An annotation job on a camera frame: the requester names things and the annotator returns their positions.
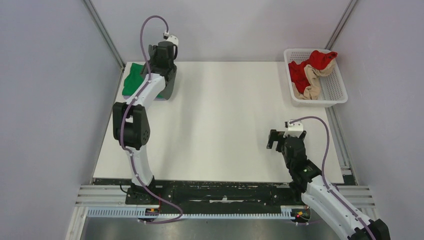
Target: white table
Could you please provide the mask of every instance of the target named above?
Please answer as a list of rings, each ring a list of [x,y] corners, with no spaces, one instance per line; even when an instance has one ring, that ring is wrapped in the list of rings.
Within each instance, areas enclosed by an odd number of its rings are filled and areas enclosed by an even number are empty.
[[[128,62],[123,79],[130,73]],[[324,108],[293,107],[284,62],[177,62],[172,97],[154,101],[147,117],[151,137],[147,154],[157,180],[291,182],[283,156],[267,149],[271,129],[284,122],[317,116]],[[116,98],[123,102],[121,84]],[[302,121],[306,154],[321,168],[326,147],[324,126]],[[343,183],[333,138],[325,174]],[[130,179],[127,155],[109,121],[94,172],[95,178]]]

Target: black wire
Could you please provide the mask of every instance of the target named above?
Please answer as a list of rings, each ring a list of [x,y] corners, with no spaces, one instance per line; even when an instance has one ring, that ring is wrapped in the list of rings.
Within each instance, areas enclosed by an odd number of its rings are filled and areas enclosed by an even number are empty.
[[[127,192],[127,191],[124,191],[124,190],[122,189],[122,184],[119,184],[119,188],[120,188],[120,190],[121,190],[122,192],[124,192],[124,193],[128,194],[128,192]]]

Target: beige cloth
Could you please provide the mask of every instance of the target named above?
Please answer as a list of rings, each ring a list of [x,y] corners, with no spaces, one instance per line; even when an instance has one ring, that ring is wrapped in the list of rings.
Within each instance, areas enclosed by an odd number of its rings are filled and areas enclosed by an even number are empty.
[[[336,65],[335,58],[331,60],[330,63],[327,65],[327,67],[322,70],[313,68],[310,64],[306,65],[304,67],[304,71],[310,86],[307,86],[302,94],[296,88],[295,83],[291,82],[294,96],[297,99],[301,99],[301,100],[318,100],[318,96],[321,93],[320,77],[326,77],[330,75],[335,65]]]

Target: perforated basket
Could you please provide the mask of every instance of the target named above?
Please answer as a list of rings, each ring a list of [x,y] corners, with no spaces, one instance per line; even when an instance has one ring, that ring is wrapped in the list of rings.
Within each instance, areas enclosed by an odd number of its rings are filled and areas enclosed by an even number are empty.
[[[321,93],[318,100],[303,100],[297,99],[293,92],[292,78],[290,77],[289,63],[295,61],[297,64],[308,60],[311,53],[315,50],[321,53],[329,53],[331,51],[315,48],[289,48],[284,51],[284,64],[287,70],[288,87],[290,88],[291,103],[295,107],[320,107],[329,108],[334,104],[342,104],[348,100],[345,84],[343,83],[342,75],[340,74],[337,62],[332,73],[328,76],[319,77],[319,85]]]

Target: cable connector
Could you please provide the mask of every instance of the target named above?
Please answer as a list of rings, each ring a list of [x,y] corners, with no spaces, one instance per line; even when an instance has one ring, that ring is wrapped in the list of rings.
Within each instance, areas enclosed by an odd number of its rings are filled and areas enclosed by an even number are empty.
[[[168,39],[169,36],[170,36],[170,32],[165,30],[165,32],[163,33],[163,39]]]

